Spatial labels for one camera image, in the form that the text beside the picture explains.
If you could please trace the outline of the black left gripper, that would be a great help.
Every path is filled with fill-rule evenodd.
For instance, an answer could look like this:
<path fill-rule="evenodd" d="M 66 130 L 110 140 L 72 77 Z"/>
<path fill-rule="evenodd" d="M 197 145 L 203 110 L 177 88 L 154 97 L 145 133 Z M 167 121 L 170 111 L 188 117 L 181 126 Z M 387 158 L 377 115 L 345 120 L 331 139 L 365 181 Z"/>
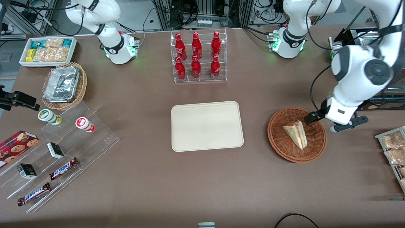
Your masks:
<path fill-rule="evenodd" d="M 321 105 L 320 109 L 318 112 L 310 112 L 307 116 L 305 116 L 305 123 L 306 125 L 310 125 L 311 123 L 315 121 L 320 121 L 325 118 L 325 115 L 328 112 L 328 107 L 327 107 L 327 99 L 325 99 Z"/>

